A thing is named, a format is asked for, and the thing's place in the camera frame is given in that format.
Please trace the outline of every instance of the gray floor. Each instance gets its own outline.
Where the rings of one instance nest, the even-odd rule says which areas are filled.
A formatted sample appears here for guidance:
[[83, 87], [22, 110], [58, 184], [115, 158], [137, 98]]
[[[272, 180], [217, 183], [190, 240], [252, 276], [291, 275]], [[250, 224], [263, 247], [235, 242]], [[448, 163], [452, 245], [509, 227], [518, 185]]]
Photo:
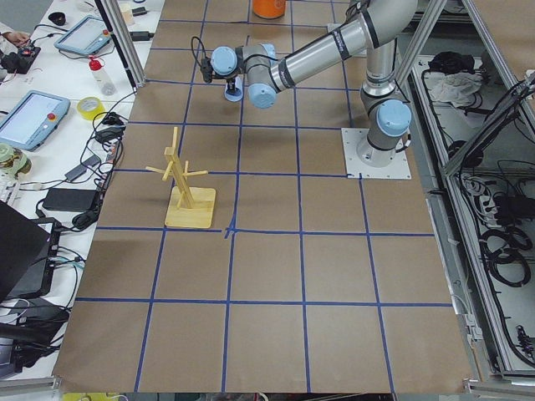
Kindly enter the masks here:
[[31, 33], [52, 0], [2, 0], [0, 21], [16, 31]]

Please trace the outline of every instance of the monitor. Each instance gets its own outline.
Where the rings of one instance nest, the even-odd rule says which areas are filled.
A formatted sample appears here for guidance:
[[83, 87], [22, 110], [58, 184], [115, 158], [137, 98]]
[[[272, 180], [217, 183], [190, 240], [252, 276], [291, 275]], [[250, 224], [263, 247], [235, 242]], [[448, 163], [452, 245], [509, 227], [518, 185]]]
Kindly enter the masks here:
[[0, 302], [15, 288], [46, 247], [49, 234], [0, 201]]
[[59, 50], [89, 56], [103, 48], [110, 41], [110, 38], [104, 21], [88, 15], [53, 45]]
[[41, 145], [68, 113], [70, 100], [29, 91], [0, 123], [0, 141], [23, 150]]

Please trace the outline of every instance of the orange container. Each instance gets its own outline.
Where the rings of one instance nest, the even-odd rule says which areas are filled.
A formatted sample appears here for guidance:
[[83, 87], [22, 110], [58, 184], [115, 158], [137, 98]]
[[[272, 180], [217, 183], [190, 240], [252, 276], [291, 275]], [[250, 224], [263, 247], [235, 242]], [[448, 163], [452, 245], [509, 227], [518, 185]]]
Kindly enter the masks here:
[[260, 18], [279, 18], [286, 11], [286, 0], [252, 0], [252, 11]]

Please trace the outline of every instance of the red cap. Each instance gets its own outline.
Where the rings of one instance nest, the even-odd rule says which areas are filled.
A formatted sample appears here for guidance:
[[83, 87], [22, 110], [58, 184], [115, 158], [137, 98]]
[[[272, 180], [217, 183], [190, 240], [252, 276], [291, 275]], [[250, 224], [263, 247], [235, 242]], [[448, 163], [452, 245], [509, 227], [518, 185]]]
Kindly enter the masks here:
[[91, 71], [98, 71], [102, 68], [102, 64], [94, 56], [89, 56], [89, 68]]

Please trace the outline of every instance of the white table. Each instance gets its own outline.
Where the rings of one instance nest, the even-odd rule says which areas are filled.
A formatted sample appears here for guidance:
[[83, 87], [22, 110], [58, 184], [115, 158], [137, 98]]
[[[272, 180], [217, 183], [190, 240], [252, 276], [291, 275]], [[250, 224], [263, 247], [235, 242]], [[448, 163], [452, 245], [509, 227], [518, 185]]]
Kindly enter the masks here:
[[[149, 12], [146, 15], [135, 17], [135, 24], [129, 26], [129, 30], [154, 32], [160, 20], [164, 2], [165, 0], [147, 0], [142, 4], [130, 2], [133, 8], [143, 6]], [[76, 8], [74, 1], [54, 0], [43, 16], [41, 23], [51, 24], [48, 20], [48, 15], [56, 11], [66, 14], [67, 23], [62, 27], [66, 29], [74, 26], [86, 15], [95, 14], [80, 12]], [[40, 38], [53, 32], [60, 31], [56, 31], [53, 28], [39, 27], [32, 34], [32, 38]], [[9, 111], [12, 109], [29, 90], [39, 90], [56, 94], [71, 100], [69, 112], [60, 122], [58, 129], [35, 151], [26, 152], [32, 161], [32, 169], [27, 175], [21, 178], [22, 183], [61, 180], [67, 171], [79, 163], [80, 154], [84, 149], [87, 139], [91, 136], [93, 129], [91, 122], [83, 119], [76, 110], [78, 100], [87, 96], [96, 96], [103, 101], [105, 109], [110, 110], [116, 101], [132, 92], [129, 80], [116, 50], [112, 54], [105, 55], [102, 59], [106, 62], [106, 71], [118, 90], [111, 96], [104, 96], [100, 93], [97, 83], [89, 71], [89, 60], [72, 60], [61, 55], [54, 47], [54, 42], [58, 38], [59, 35], [56, 35], [52, 38], [39, 40], [36, 45], [41, 47], [42, 50], [28, 74], [16, 75], [11, 80], [0, 85], [1, 110]], [[135, 43], [135, 49], [142, 65], [146, 63], [150, 46], [151, 41]], [[111, 45], [108, 45], [101, 53], [107, 53], [110, 49]], [[128, 117], [134, 100], [135, 96], [131, 95], [118, 104], [114, 111]], [[93, 141], [91, 149], [98, 153], [101, 159], [104, 159], [105, 153], [101, 149], [100, 144]], [[83, 159], [89, 156], [90, 153], [86, 152]], [[89, 173], [86, 173], [77, 180], [82, 180], [88, 176]], [[60, 187], [94, 189], [95, 185], [91, 179], [84, 184], [62, 184]], [[35, 218], [35, 205], [45, 195], [46, 190], [21, 190], [18, 193], [18, 198], [13, 203], [13, 207], [28, 218]], [[72, 226], [71, 220], [77, 213], [46, 211], [46, 214], [47, 216], [56, 218], [66, 226]], [[95, 227], [96, 225], [92, 225], [80, 233], [62, 234], [60, 245], [86, 257], [89, 253]], [[54, 272], [51, 291], [44, 298], [56, 305], [66, 305], [73, 294], [74, 284], [74, 269], [71, 266], [59, 268]], [[65, 326], [62, 327], [58, 335], [64, 332]], [[8, 378], [8, 380], [50, 377], [57, 356], [58, 353], [53, 353], [46, 358], [40, 358], [32, 368], [25, 368], [21, 373], [15, 374]]]
[[[149, 31], [154, 32], [160, 20], [161, 8], [165, 0], [147, 0], [140, 4], [149, 12], [145, 15], [134, 17], [135, 24], [130, 25], [130, 31]], [[53, 25], [47, 18], [52, 13], [60, 11], [65, 13], [67, 23], [61, 27], [64, 29], [72, 28], [76, 23], [88, 15], [99, 16], [98, 11], [84, 13], [76, 8], [74, 1], [54, 0], [46, 14], [43, 16], [41, 23]], [[61, 33], [61, 31], [48, 28], [38, 27], [32, 34], [32, 38], [41, 38], [49, 33]], [[102, 57], [105, 62], [105, 70], [111, 77], [117, 88], [117, 91], [110, 95], [104, 96], [99, 91], [99, 87], [89, 70], [89, 60], [86, 58], [69, 59], [54, 47], [54, 43], [60, 36], [55, 35], [51, 38], [38, 40], [35, 44], [41, 48], [41, 53], [35, 59], [32, 68], [25, 75], [16, 75], [13, 79], [10, 75], [6, 78], [7, 82], [0, 85], [0, 96], [14, 96], [22, 98], [29, 90], [40, 90], [46, 93], [57, 94], [67, 99], [83, 99], [87, 96], [97, 96], [102, 100], [117, 101], [130, 92], [132, 88], [126, 76], [123, 64], [117, 53], [117, 49], [112, 54]], [[135, 50], [140, 58], [141, 64], [145, 65], [149, 56], [151, 41], [135, 42]], [[102, 48], [99, 54], [108, 53], [113, 49], [113, 41]], [[78, 57], [76, 54], [67, 53], [70, 57]]]

